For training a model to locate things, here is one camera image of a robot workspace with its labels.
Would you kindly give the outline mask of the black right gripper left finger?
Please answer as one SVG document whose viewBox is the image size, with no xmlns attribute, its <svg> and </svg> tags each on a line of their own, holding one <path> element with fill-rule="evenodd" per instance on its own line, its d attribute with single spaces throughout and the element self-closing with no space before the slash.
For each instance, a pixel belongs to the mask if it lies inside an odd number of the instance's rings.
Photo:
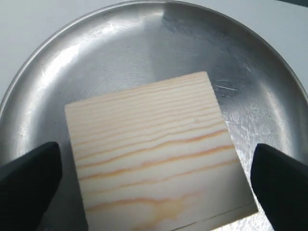
<svg viewBox="0 0 308 231">
<path fill-rule="evenodd" d="M 62 179 L 58 143 L 47 142 L 0 168 L 0 229 L 35 231 Z"/>
</svg>

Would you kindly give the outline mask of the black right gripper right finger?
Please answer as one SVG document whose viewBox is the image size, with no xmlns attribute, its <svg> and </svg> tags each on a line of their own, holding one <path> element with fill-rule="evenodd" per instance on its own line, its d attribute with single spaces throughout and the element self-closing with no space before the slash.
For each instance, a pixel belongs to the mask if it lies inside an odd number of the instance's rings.
<svg viewBox="0 0 308 231">
<path fill-rule="evenodd" d="M 308 166 L 259 143 L 254 151 L 252 189 L 276 231 L 308 229 Z"/>
</svg>

